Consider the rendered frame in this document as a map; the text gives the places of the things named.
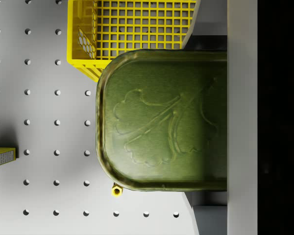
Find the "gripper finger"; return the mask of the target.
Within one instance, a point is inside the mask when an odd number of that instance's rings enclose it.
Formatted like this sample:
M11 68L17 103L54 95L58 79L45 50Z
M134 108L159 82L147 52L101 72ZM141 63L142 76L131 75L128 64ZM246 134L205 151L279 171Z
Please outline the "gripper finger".
M199 235L227 235L227 192L185 192L194 211Z
M227 50L227 0L196 0L184 50Z

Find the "green flat-sided can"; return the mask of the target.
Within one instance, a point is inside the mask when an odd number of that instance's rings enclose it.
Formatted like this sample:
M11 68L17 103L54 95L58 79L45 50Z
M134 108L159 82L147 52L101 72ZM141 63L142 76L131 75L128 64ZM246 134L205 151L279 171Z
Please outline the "green flat-sided can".
M227 189L227 53L138 49L96 92L98 161L136 191Z

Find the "yellow bolt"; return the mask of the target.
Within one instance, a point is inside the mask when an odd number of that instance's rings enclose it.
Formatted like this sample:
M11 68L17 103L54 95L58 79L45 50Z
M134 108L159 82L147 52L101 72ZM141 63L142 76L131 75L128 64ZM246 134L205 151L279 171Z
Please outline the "yellow bolt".
M113 186L112 186L111 193L112 193L112 196L114 196L116 198L120 197L122 195L122 193L123 193L123 187L116 184L116 183L114 183Z

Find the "yellow basket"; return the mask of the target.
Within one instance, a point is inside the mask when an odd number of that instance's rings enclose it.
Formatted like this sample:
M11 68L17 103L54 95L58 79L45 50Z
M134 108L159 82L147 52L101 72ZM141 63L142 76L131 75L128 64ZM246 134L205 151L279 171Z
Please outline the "yellow basket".
M97 82L117 56L182 49L200 0L68 0L67 61Z

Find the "grey cube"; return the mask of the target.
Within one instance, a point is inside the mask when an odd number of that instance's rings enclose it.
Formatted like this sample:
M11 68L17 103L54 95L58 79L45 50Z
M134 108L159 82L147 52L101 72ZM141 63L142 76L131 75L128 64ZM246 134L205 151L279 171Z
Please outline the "grey cube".
M16 160L16 148L0 147L0 165Z

